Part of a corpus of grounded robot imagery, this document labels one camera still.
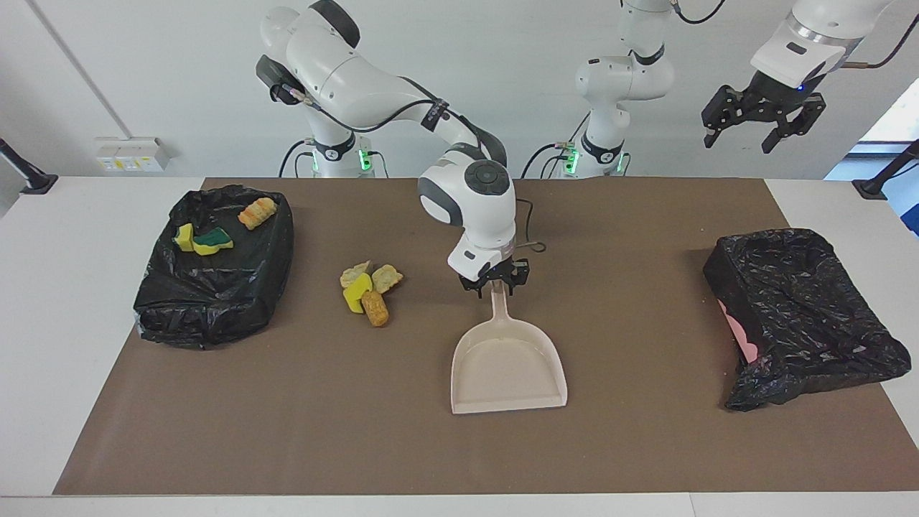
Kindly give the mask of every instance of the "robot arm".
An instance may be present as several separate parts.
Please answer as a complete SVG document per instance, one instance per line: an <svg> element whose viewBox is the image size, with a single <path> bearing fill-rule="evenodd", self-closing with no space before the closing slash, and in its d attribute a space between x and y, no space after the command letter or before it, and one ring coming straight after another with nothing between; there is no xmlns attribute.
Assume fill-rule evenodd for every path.
<svg viewBox="0 0 919 517"><path fill-rule="evenodd" d="M425 210L465 230L448 264L467 289L481 287L486 279L505 280L512 288L525 281L509 268L516 196L497 138L413 81L368 63L356 51L357 25L332 0L320 0L302 15L287 7L272 9L262 22L262 38L267 55L256 73L273 99L308 107L324 155L321 170L352 152L355 131L372 131L389 121L419 122L450 144L418 181Z"/></svg>
<svg viewBox="0 0 919 517"><path fill-rule="evenodd" d="M673 6L670 0L624 0L619 22L628 56L591 59L578 70L578 93L590 103L590 122L577 143L576 165L559 178L604 176L615 168L631 122L624 100L651 100L667 95L675 73L664 55L664 32Z"/></svg>
<svg viewBox="0 0 919 517"><path fill-rule="evenodd" d="M702 111L711 147L725 129L746 121L775 122L763 141L770 153L782 139L804 135L826 108L814 90L843 66L893 0L799 0L753 57L744 91L722 86ZM789 121L789 115L800 110Z"/></svg>

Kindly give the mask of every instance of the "green light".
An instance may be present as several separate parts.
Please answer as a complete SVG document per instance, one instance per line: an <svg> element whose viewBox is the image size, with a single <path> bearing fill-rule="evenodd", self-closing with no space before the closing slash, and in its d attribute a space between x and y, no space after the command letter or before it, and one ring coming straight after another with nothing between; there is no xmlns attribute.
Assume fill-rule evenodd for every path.
<svg viewBox="0 0 919 517"><path fill-rule="evenodd" d="M581 153L578 153L576 149L572 149L565 163L565 174L574 176L574 171L577 169L577 161L580 157Z"/></svg>
<svg viewBox="0 0 919 517"><path fill-rule="evenodd" d="M371 170L373 168L373 163L370 161L370 156L367 155L367 151L360 149L357 151L357 154L360 155L360 167L364 170Z"/></svg>

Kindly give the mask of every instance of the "black trash bag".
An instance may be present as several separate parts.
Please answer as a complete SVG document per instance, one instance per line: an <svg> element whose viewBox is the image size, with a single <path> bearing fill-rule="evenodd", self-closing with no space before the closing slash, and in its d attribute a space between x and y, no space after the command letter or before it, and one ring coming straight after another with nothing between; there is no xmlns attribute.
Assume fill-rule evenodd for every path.
<svg viewBox="0 0 919 517"><path fill-rule="evenodd" d="M236 217L265 197L278 212L250 232ZM198 236L223 228L233 248L208 257L181 251L173 237L186 223ZM242 185L190 191L169 213L137 292L141 337L205 350L256 333L274 315L292 257L293 216L283 194Z"/></svg>
<svg viewBox="0 0 919 517"><path fill-rule="evenodd" d="M723 237L704 272L741 345L728 409L784 404L910 371L909 352L812 230Z"/></svg>

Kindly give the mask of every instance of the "dustpan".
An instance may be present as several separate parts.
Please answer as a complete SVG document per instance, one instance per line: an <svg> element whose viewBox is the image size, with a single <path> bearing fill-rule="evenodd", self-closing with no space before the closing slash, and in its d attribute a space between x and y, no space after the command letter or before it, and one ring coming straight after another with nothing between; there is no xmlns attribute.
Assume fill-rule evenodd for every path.
<svg viewBox="0 0 919 517"><path fill-rule="evenodd" d="M508 315L502 281L492 281L491 287L492 319L466 332L453 353L453 413L564 406L568 385L552 340Z"/></svg>

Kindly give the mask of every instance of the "brown mat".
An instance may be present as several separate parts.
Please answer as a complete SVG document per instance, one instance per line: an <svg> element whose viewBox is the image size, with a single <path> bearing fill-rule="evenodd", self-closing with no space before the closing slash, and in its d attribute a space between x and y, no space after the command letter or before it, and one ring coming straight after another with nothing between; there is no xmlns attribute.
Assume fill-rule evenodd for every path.
<svg viewBox="0 0 919 517"><path fill-rule="evenodd" d="M491 309L460 288L446 264L460 233L424 214L414 181L245 184L294 209L272 324L203 353L131 336L56 494L919 489L879 385L722 409L737 350L701 270L718 236L787 224L761 180L519 182L549 251L518 254L533 271L510 312L554 339L569 405L462 417L450 360ZM384 329L338 287L365 259L408 276Z"/></svg>

